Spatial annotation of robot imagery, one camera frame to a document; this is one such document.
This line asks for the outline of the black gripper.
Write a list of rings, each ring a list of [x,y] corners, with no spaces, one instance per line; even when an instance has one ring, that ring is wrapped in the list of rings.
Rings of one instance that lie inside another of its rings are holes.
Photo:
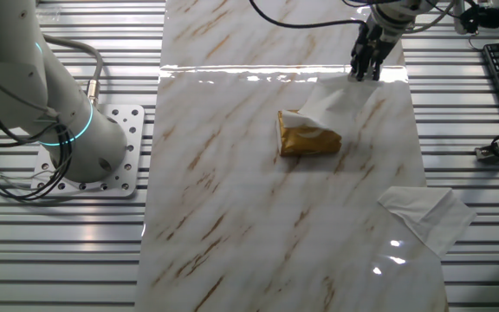
[[[372,80],[378,81],[382,64],[395,45],[396,29],[376,22],[361,24],[352,48],[351,75],[356,81],[362,81],[370,66]]]

